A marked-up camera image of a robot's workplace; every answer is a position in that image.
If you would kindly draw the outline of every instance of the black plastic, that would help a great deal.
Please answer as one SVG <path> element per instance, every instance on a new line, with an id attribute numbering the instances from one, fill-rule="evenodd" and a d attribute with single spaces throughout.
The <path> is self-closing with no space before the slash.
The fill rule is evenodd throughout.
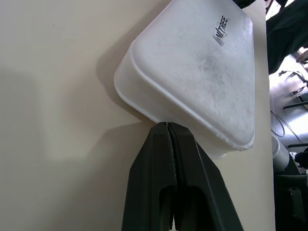
<path id="1" fill-rule="evenodd" d="M 242 231 L 219 169 L 191 132 L 154 126 L 128 180 L 122 231 Z"/>

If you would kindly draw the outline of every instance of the cable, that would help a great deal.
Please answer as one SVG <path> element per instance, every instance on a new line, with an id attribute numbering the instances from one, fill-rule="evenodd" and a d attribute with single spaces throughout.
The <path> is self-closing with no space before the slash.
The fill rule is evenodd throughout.
<path id="1" fill-rule="evenodd" d="M 277 115 L 276 113 L 274 113 L 272 110 L 270 111 L 276 118 L 277 118 L 277 120 L 279 121 L 279 123 L 280 123 L 280 125 L 281 125 L 281 127 L 282 127 L 282 130 L 283 130 L 283 135 L 281 136 L 281 135 L 278 135 L 275 131 L 273 131 L 273 129 L 271 129 L 271 131 L 276 135 L 276 136 L 278 136 L 278 137 L 284 137 L 284 135 L 285 135 L 285 130 L 284 130 L 284 127 L 283 127 L 283 124 L 282 123 L 284 123 L 286 126 L 287 126 L 287 128 L 293 133 L 293 135 L 298 139 L 298 141 L 300 142 L 300 143 L 303 143 L 302 141 L 301 141 L 301 139 L 295 134 L 295 132 L 292 130 L 292 128 L 290 127 L 290 125 L 284 120 L 284 119 L 282 119 L 279 115 Z"/>
<path id="2" fill-rule="evenodd" d="M 276 133 L 272 128 L 271 128 L 270 130 L 271 130 L 272 133 L 274 133 L 276 136 L 278 136 L 278 137 L 284 137 L 284 135 L 285 135 L 285 130 L 284 130 L 284 126 L 283 126 L 281 120 L 278 118 L 278 115 L 275 114 L 272 110 L 271 110 L 270 112 L 277 118 L 278 122 L 280 123 L 280 125 L 281 125 L 281 127 L 282 127 L 282 130 L 283 130 L 283 134 L 282 134 L 282 135 L 278 135 L 278 133 Z"/>
<path id="3" fill-rule="evenodd" d="M 292 76 L 297 75 L 298 78 L 299 78 L 302 82 L 308 83 L 308 81 L 305 79 L 303 73 L 301 73 L 300 71 L 281 71 L 281 72 L 279 72 L 278 76 L 281 76 L 281 75 L 283 75 L 283 74 L 285 74 L 285 73 L 287 73 L 287 72 L 292 72 L 292 74 L 291 74 Z"/>

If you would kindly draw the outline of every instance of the dark clothing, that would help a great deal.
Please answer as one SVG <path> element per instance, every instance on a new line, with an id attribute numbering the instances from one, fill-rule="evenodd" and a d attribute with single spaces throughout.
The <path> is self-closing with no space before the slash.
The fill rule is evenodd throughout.
<path id="1" fill-rule="evenodd" d="M 308 0 L 295 0 L 266 22 L 269 74 L 284 58 L 308 46 Z"/>
<path id="2" fill-rule="evenodd" d="M 238 5 L 242 9 L 249 6 L 256 0 L 233 0 L 233 1 L 236 3 L 236 5 Z"/>

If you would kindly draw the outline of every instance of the beige wall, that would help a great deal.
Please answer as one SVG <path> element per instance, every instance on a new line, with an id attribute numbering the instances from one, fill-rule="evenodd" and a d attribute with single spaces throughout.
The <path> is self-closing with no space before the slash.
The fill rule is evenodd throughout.
<path id="1" fill-rule="evenodd" d="M 0 2 L 1 231 L 120 230 L 128 171 L 153 123 L 118 97 L 113 74 L 167 2 Z M 270 150 L 270 130 L 264 135 L 262 127 L 269 119 L 261 111 L 268 100 L 268 82 L 261 80 L 267 71 L 260 70 L 266 65 L 264 2 L 252 9 L 260 55 L 256 111 L 265 122 L 258 120 L 251 155 Z M 234 183 L 241 176 L 238 159 L 218 163 L 246 230 L 273 228 L 271 181 L 260 178 L 270 170 L 265 160 L 248 160 L 254 164 L 248 185 Z M 253 206 L 245 206 L 247 190 L 256 192 Z"/>

